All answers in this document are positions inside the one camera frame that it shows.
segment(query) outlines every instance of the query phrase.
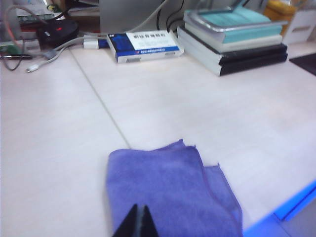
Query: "black device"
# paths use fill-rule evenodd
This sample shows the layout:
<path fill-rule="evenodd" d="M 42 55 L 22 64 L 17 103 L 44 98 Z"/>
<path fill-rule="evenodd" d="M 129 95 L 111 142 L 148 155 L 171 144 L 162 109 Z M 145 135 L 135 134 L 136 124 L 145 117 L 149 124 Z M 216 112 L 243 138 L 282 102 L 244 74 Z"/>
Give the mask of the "black device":
<path fill-rule="evenodd" d="M 76 21 L 64 19 L 49 21 L 48 24 L 37 28 L 39 45 L 41 49 L 55 48 L 63 43 L 76 38 L 79 28 Z"/>
<path fill-rule="evenodd" d="M 134 204 L 112 237 L 159 237 L 149 208 Z"/>
<path fill-rule="evenodd" d="M 291 58 L 290 62 L 305 69 L 316 76 L 316 53 L 305 55 L 302 57 Z"/>

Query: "blue and white box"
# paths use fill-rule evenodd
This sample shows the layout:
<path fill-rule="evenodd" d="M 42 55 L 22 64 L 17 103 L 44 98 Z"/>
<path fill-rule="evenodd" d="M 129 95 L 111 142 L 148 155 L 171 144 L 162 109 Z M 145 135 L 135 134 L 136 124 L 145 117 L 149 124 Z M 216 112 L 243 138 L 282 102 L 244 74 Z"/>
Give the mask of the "blue and white box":
<path fill-rule="evenodd" d="M 118 63 L 180 56 L 184 52 L 176 36 L 166 30 L 108 34 L 107 39 Z"/>

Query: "desk seam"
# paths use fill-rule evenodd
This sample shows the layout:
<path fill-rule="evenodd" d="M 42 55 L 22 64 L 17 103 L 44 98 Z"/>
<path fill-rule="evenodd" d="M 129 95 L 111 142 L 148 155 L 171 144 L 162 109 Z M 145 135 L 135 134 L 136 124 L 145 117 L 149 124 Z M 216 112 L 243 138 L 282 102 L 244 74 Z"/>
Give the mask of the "desk seam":
<path fill-rule="evenodd" d="M 131 145 L 128 142 L 127 138 L 125 137 L 124 133 L 122 132 L 122 130 L 120 129 L 119 125 L 116 123 L 114 117 L 112 116 L 112 114 L 110 113 L 110 110 L 108 109 L 108 107 L 105 105 L 105 103 L 103 102 L 101 96 L 98 94 L 97 90 L 95 89 L 95 87 L 93 86 L 92 82 L 89 80 L 89 77 L 87 76 L 87 74 L 85 73 L 85 71 L 83 70 L 83 68 L 81 67 L 80 63 L 78 62 L 77 58 L 74 56 L 74 54 L 72 53 L 71 49 L 68 49 L 70 51 L 71 56 L 73 57 L 73 59 L 75 60 L 76 64 L 78 65 L 78 67 L 80 68 L 82 74 L 84 75 L 86 81 L 88 82 L 88 84 L 90 85 L 92 91 L 94 92 L 94 94 L 96 95 L 97 99 L 99 100 L 99 102 L 101 103 L 101 106 L 103 107 L 103 109 L 105 110 L 105 112 L 108 114 L 108 116 L 110 117 L 112 123 L 114 124 L 115 128 L 118 130 L 119 134 L 121 135 L 121 137 L 123 138 L 124 142 L 126 143 L 126 145 L 128 146 L 128 148 L 131 149 Z"/>

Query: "teal book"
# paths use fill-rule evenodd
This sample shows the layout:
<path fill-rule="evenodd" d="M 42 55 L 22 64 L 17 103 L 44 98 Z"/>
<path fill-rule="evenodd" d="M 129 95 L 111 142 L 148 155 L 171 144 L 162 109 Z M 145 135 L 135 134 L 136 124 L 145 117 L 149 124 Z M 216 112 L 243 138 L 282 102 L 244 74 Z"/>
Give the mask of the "teal book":
<path fill-rule="evenodd" d="M 251 23 L 271 22 L 271 20 L 268 17 L 244 7 L 237 7 L 233 12 L 222 12 L 212 14 L 202 13 L 201 16 L 205 18 L 207 21 L 219 26 L 234 26 Z M 210 37 L 213 37 L 221 43 L 232 43 L 242 40 L 251 40 L 261 37 L 279 35 L 282 30 L 282 26 L 279 25 L 259 27 L 254 29 L 210 33 L 203 27 L 191 21 L 188 17 L 188 12 L 185 13 L 184 20 L 186 23 L 189 23 L 191 26 L 194 27 L 195 35 L 197 37 L 199 37 L 199 35 L 196 33 L 196 31 L 200 32 L 201 34 L 207 33 Z"/>

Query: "black book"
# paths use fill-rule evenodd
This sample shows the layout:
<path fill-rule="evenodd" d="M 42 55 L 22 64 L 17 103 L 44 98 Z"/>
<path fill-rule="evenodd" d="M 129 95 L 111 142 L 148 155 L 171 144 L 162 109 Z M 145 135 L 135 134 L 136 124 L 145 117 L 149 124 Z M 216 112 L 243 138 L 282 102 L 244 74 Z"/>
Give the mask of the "black book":
<path fill-rule="evenodd" d="M 235 61 L 226 61 L 218 64 L 214 61 L 214 57 L 212 57 L 210 53 L 202 51 L 200 48 L 195 47 L 185 39 L 181 39 L 180 42 L 186 53 L 196 58 L 218 76 L 281 63 L 285 62 L 287 59 L 287 53 L 276 53 L 264 56 L 259 55 L 251 58 L 235 59 Z"/>
<path fill-rule="evenodd" d="M 220 65 L 224 63 L 228 63 L 228 62 L 236 62 L 239 60 L 269 56 L 273 54 L 284 54 L 286 53 L 286 50 L 287 50 L 287 46 L 281 43 L 277 45 L 260 47 L 260 48 L 220 53 L 183 27 L 178 28 L 178 36 L 179 36 L 180 42 L 184 40 L 186 41 L 187 47 L 184 46 L 184 49 L 186 51 L 190 50 L 188 49 L 189 46 L 194 47 L 195 50 L 199 50 L 207 54 L 208 58 L 210 58 L 214 63 L 220 64 Z"/>

